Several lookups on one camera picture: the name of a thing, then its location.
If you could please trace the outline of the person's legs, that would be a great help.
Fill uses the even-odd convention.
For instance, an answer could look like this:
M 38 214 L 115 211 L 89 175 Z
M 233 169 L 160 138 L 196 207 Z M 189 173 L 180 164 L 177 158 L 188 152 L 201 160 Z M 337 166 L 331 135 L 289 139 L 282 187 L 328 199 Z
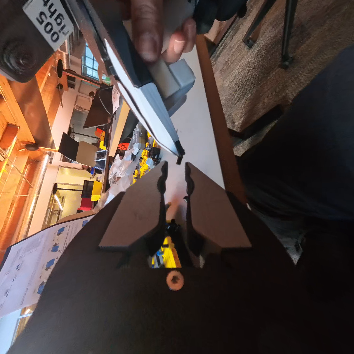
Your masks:
M 354 48 L 293 99 L 239 172 L 251 210 L 292 254 L 334 348 L 353 353 Z

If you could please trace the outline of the yellow toy brick vehicle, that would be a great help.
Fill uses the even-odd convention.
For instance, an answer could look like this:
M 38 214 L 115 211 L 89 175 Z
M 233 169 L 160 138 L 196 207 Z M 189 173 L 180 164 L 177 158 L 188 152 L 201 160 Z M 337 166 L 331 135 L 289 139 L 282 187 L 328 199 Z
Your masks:
M 152 269 L 158 268 L 181 268 L 178 255 L 179 244 L 182 241 L 180 225 L 175 219 L 166 221 L 165 239 L 159 250 L 153 255 L 150 262 Z

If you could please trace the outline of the building instruction booklet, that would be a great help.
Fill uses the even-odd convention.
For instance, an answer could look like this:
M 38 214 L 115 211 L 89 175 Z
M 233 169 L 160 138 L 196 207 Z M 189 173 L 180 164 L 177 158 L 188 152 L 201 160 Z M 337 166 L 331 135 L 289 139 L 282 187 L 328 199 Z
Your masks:
M 54 224 L 8 248 L 0 272 L 0 317 L 38 303 L 58 259 L 93 217 Z

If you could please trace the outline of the person's right hand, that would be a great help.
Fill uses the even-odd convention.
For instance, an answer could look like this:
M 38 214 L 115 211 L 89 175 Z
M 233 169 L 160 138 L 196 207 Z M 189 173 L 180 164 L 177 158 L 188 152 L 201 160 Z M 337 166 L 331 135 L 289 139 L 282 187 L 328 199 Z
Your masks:
M 147 64 L 162 58 L 174 63 L 182 54 L 192 51 L 196 44 L 196 22 L 192 18 L 184 21 L 170 37 L 165 51 L 163 48 L 164 13 L 162 0 L 118 1 L 122 18 L 131 20 L 132 38 L 135 48 Z

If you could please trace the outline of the clear plastic bags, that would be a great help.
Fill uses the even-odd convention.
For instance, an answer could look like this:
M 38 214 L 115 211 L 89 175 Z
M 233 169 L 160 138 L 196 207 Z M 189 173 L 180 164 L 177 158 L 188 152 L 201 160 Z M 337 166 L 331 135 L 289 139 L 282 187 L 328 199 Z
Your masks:
M 117 156 L 109 170 L 108 182 L 112 193 L 125 192 L 133 180 L 136 163 L 132 159 L 133 149 L 125 151 L 122 159 Z

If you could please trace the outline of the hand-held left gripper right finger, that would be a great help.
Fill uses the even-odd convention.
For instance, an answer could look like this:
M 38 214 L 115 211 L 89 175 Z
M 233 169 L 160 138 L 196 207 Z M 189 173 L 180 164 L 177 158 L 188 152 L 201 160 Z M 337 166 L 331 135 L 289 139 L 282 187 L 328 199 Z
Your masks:
M 195 256 L 252 248 L 224 188 L 190 162 L 187 183 L 187 242 Z

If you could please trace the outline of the pile of loose toy bricks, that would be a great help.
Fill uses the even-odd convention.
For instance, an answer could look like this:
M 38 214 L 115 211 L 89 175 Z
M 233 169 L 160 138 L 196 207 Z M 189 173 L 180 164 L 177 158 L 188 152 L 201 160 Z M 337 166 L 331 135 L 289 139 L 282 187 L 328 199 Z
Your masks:
M 130 185 L 136 183 L 151 169 L 153 169 L 160 162 L 160 152 L 157 142 L 152 137 L 148 138 L 144 148 L 133 147 L 132 159 L 136 163 L 136 168 L 133 173 L 133 180 Z

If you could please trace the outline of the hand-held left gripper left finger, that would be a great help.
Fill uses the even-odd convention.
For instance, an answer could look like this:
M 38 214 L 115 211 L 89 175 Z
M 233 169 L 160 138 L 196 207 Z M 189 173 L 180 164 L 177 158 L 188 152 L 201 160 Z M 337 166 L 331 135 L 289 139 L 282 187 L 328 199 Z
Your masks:
M 167 177 L 168 162 L 160 162 L 126 190 L 99 243 L 100 249 L 131 251 L 142 243 L 148 252 L 158 250 L 166 221 Z

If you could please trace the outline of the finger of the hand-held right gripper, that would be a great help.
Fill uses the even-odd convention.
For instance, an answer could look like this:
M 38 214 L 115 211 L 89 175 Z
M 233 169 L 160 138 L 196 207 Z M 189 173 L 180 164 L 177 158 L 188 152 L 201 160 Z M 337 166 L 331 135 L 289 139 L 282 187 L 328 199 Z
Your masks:
M 112 81 L 135 117 L 161 147 L 175 156 L 184 156 L 185 151 L 157 86 L 149 82 L 135 87 L 107 39 L 104 39 L 104 44 L 114 70 Z
M 159 59 L 148 65 L 154 84 L 162 97 L 168 114 L 174 114 L 187 100 L 195 75 L 185 59 L 168 64 Z

